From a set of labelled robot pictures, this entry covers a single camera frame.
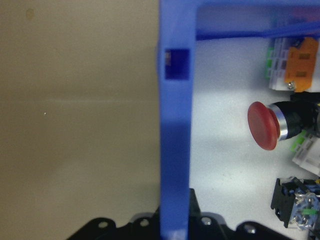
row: metal screw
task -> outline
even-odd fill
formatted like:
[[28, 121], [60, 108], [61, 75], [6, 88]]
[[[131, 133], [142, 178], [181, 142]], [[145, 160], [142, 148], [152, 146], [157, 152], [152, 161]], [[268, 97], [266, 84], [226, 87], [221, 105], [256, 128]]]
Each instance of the metal screw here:
[[149, 221], [148, 221], [148, 219], [142, 219], [141, 221], [140, 221], [140, 226], [141, 227], [146, 227], [146, 226], [148, 226], [149, 225]]
[[293, 82], [288, 83], [288, 89], [293, 90], [295, 88], [295, 84]]
[[98, 224], [98, 227], [99, 227], [100, 229], [104, 229], [104, 228], [108, 227], [108, 223], [107, 223], [106, 221], [102, 221], [102, 222], [100, 222], [100, 223]]
[[257, 231], [256, 228], [250, 224], [245, 224], [243, 228], [248, 234], [255, 234]]
[[209, 226], [209, 225], [211, 225], [211, 218], [204, 216], [203, 218], [201, 218], [201, 222], [204, 225]]

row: electrical component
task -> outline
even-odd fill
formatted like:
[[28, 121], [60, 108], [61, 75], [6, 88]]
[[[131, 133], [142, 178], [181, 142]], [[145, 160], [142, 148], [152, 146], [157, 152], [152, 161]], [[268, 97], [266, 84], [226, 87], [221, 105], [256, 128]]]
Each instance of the electrical component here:
[[276, 38], [268, 49], [266, 78], [273, 90], [320, 92], [319, 42], [312, 37]]
[[320, 176], [320, 138], [302, 131], [292, 145], [295, 152], [292, 161], [301, 168]]
[[268, 106], [261, 102], [250, 105], [247, 113], [251, 134], [265, 150], [273, 150], [278, 141], [290, 139], [306, 130], [320, 137], [320, 93], [300, 92], [290, 101]]
[[320, 210], [320, 185], [314, 180], [278, 178], [275, 183], [271, 208], [275, 215], [284, 222], [296, 225], [301, 230], [310, 230], [319, 234], [318, 225]]

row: white surface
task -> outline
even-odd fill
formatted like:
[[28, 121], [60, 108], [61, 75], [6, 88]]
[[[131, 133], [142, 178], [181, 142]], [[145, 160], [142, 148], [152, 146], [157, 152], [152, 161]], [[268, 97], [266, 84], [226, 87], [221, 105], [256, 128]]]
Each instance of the white surface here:
[[192, 112], [191, 179], [200, 208], [221, 214], [229, 227], [253, 220], [293, 239], [307, 232], [286, 229], [270, 208], [276, 178], [312, 178], [294, 164], [293, 139], [276, 149], [261, 149], [251, 136], [247, 110], [289, 99], [289, 92], [268, 88], [265, 80], [267, 39], [200, 41]]
[[320, 47], [316, 53], [315, 67], [312, 75], [312, 85], [308, 92], [320, 92]]
[[273, 90], [288, 91], [288, 84], [285, 83], [286, 69], [283, 69], [283, 62], [285, 64], [288, 60], [289, 48], [292, 40], [289, 38], [277, 38], [274, 41], [274, 50], [272, 52], [271, 76], [269, 80], [269, 87]]
[[295, 147], [296, 154], [292, 161], [298, 164], [301, 168], [310, 171], [316, 175], [320, 175], [320, 138], [313, 136], [310, 133], [305, 133], [302, 144]]

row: rectangular slot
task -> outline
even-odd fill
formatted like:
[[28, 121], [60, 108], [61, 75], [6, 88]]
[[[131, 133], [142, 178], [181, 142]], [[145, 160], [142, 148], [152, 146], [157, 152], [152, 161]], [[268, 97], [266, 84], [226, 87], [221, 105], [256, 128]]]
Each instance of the rectangular slot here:
[[188, 80], [189, 63], [189, 49], [167, 49], [165, 51], [165, 79]]
[[304, 60], [310, 59], [310, 53], [300, 53], [299, 59], [304, 59]]
[[287, 67], [287, 61], [286, 60], [283, 60], [282, 61], [282, 64], [281, 64], [281, 69], [285, 70]]
[[297, 71], [295, 76], [297, 78], [305, 78], [307, 76], [307, 72], [306, 71]]

